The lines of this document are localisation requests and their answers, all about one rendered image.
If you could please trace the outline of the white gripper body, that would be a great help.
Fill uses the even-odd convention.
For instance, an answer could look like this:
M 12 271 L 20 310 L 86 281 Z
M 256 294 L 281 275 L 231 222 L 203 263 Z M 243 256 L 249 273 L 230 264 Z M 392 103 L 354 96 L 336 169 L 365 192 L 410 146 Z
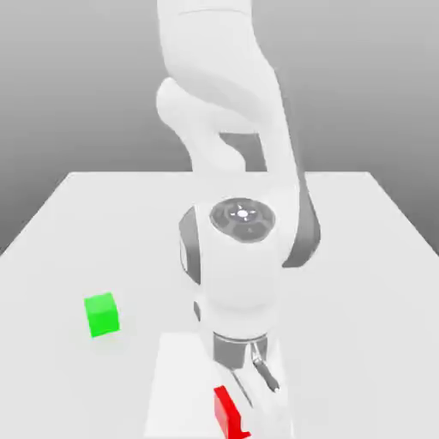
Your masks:
M 292 433 L 288 388 L 282 380 L 272 390 L 253 364 L 241 370 L 219 365 L 221 383 L 250 433 Z

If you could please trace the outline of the small red cube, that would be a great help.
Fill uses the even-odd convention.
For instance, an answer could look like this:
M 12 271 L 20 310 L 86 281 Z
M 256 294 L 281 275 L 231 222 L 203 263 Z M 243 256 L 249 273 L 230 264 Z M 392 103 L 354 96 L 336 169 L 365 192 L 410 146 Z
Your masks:
M 249 431 L 242 430 L 242 417 L 225 386 L 213 389 L 214 415 L 225 439 L 247 439 Z

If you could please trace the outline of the small green cube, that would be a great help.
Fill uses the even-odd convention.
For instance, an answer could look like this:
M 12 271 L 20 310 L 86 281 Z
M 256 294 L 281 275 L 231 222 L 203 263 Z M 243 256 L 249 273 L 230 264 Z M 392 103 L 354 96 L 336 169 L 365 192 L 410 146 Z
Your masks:
M 120 330 L 117 305 L 111 292 L 84 298 L 84 307 L 92 338 Z

